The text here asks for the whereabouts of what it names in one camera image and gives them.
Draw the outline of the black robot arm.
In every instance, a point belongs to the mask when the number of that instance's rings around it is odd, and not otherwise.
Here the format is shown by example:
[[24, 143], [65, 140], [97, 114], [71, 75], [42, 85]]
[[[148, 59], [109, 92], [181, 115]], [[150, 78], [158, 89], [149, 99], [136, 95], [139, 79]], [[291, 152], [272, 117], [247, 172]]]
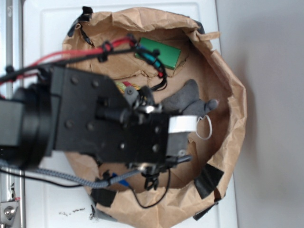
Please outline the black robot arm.
[[[108, 76], [55, 66], [47, 82], [20, 88], [0, 101], [1, 166], [63, 178], [94, 189], [142, 173], [157, 174], [191, 159], [187, 136], [197, 117], [169, 113], [149, 88], [131, 105]], [[38, 165], [53, 151], [78, 152], [99, 162], [123, 163], [129, 172], [88, 181]]]

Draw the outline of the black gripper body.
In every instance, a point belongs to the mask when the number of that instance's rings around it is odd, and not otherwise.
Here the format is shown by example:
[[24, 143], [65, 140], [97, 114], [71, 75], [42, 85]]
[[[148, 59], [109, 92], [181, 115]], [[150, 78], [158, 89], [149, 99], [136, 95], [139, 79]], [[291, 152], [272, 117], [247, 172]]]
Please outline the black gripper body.
[[146, 178], [147, 190], [157, 188], [160, 172], [192, 159], [187, 136], [196, 130], [196, 116], [165, 110], [148, 87], [131, 100], [108, 76], [57, 66], [50, 94], [52, 150], [123, 163], [130, 175]]

